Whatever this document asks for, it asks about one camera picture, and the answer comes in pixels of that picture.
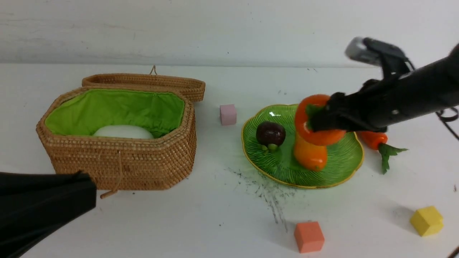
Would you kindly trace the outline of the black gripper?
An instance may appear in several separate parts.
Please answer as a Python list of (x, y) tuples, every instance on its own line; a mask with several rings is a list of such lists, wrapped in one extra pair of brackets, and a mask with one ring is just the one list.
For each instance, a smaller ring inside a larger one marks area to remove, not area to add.
[(357, 92), (336, 92), (328, 104), (308, 104), (308, 127), (328, 130), (385, 132), (388, 126), (413, 118), (411, 78), (368, 80)]

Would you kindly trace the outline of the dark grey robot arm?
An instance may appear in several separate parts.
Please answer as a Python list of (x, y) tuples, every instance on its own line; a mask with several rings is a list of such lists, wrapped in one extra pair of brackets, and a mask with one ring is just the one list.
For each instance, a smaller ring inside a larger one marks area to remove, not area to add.
[(400, 48), (370, 38), (349, 44), (346, 54), (381, 67), (383, 79), (368, 80), (349, 95), (331, 95), (323, 109), (310, 115), (308, 126), (313, 132), (385, 132), (390, 125), (458, 105), (457, 49), (418, 69)]

